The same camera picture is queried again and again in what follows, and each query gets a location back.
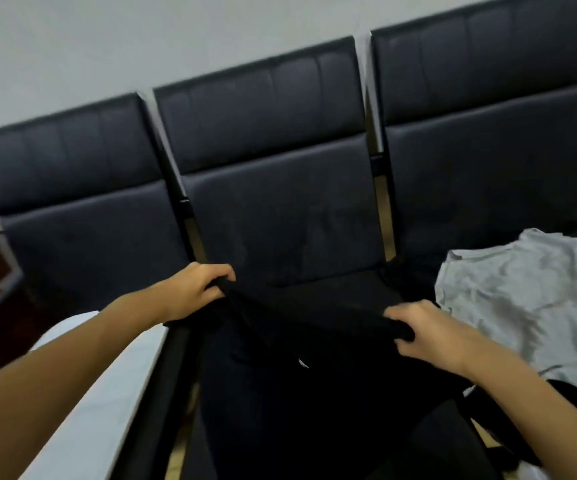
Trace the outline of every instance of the forearm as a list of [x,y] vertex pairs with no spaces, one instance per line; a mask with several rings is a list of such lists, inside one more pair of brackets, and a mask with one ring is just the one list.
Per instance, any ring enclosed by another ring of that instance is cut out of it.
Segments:
[[16,479],[113,360],[148,328],[127,295],[0,370],[0,480]]
[[520,357],[492,348],[471,361],[469,378],[502,407],[552,475],[577,480],[577,409]]

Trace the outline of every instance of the right hand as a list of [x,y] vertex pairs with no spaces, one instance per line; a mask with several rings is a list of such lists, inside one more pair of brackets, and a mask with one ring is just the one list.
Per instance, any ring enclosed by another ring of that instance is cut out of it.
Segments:
[[513,354],[428,300],[390,306],[384,316],[408,323],[415,332],[413,342],[395,340],[401,355],[424,360],[473,382],[476,381],[473,365],[478,361],[490,355]]

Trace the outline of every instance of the black pants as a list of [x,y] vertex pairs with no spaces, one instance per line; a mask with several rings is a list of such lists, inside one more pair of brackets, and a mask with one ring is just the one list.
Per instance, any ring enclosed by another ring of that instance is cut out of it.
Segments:
[[399,356],[357,357],[350,369],[359,373],[307,369],[236,328],[214,335],[202,372],[202,417],[221,480],[364,479],[464,387]]

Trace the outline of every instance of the garment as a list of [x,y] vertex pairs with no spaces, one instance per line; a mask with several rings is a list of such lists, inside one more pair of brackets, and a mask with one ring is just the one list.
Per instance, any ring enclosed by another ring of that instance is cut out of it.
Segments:
[[400,356],[393,339],[410,330],[374,312],[303,285],[218,285],[224,325],[205,351],[200,404],[222,480],[363,479],[469,386]]
[[451,251],[436,296],[545,379],[577,386],[577,240],[526,230],[506,246]]

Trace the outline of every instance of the left hand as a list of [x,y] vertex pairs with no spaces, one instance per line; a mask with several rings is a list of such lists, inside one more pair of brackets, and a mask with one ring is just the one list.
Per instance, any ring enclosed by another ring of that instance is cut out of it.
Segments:
[[207,288],[210,282],[221,276],[226,276],[229,281],[236,280],[236,274],[229,264],[192,262],[170,278],[136,294],[154,307],[156,313],[150,323],[154,326],[186,318],[211,301],[223,298],[224,294],[217,286]]

